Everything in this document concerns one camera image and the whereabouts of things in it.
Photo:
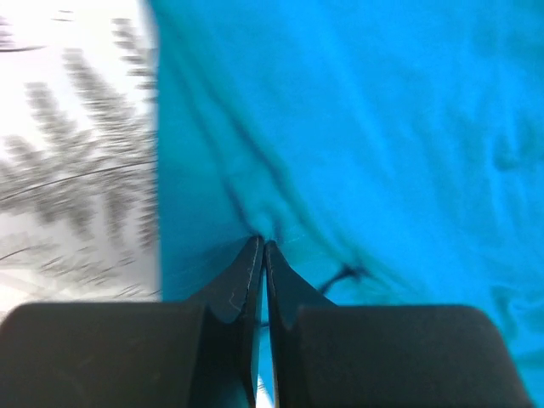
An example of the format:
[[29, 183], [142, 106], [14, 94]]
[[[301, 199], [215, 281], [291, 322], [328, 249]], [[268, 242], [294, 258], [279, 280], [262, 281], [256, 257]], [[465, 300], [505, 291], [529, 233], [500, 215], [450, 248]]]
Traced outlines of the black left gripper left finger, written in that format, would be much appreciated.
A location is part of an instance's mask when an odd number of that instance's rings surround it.
[[264, 242], [182, 302], [27, 303], [1, 325], [4, 407], [253, 407]]

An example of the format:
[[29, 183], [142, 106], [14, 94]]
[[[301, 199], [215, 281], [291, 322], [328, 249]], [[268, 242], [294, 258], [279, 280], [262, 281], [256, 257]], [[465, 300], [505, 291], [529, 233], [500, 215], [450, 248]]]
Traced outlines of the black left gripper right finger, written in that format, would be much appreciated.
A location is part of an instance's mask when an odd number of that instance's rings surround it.
[[338, 306], [266, 245], [279, 407], [526, 407], [496, 326], [461, 305]]

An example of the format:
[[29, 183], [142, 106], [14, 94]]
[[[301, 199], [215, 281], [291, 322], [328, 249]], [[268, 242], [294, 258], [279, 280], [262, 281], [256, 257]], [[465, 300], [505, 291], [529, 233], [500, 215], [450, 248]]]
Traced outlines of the blue t shirt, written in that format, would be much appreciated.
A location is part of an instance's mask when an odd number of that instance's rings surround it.
[[336, 302], [482, 309], [542, 406], [542, 2], [150, 10], [163, 298], [261, 235]]

